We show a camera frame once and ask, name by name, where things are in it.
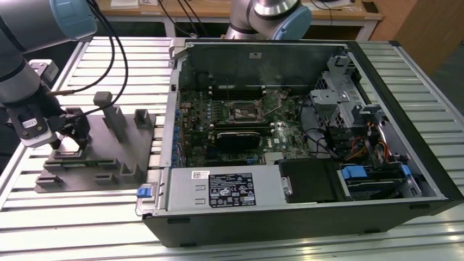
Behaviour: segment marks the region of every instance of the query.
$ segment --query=blue tab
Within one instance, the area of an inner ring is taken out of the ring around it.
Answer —
[[[343,178],[366,178],[368,174],[366,173],[366,169],[363,166],[347,166],[342,170]]]
[[[402,170],[403,170],[403,173],[410,176],[411,175],[411,170],[410,170],[410,167],[407,165],[402,165]]]
[[[350,171],[348,171],[348,169],[347,168],[344,168],[343,170],[342,170],[342,176],[343,176],[343,178],[344,179],[350,179]]]
[[[151,188],[139,188],[138,189],[138,198],[151,198],[152,189]]]

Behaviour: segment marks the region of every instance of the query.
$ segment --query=aluminum extrusion table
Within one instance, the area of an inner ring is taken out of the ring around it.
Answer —
[[[130,59],[123,111],[148,108],[156,129],[148,172],[159,175],[164,107],[170,87],[170,38],[122,38]],[[435,155],[464,192],[464,119],[404,50],[388,42],[360,42]],[[107,38],[80,43],[55,89],[75,89],[104,72]],[[122,55],[98,88],[60,97],[63,105],[94,108],[96,90],[116,94],[123,82]],[[368,92],[372,101],[376,97]],[[464,260],[464,205],[414,219],[387,233],[271,241],[198,248],[166,248],[135,214],[136,190],[38,194],[35,180],[51,153],[22,145],[0,177],[2,260]]]

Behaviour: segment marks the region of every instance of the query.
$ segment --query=warning symbol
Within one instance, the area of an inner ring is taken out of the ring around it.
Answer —
[[[219,189],[210,189],[211,196],[219,196]]]

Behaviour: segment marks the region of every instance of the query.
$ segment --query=power supply label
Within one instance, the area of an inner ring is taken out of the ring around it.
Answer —
[[[256,206],[251,173],[210,175],[208,180],[210,206],[212,208]]]

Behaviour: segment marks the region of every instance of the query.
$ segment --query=motherboard chip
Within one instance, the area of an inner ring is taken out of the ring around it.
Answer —
[[[236,123],[262,120],[260,108],[255,102],[235,102],[230,109],[230,119]]]

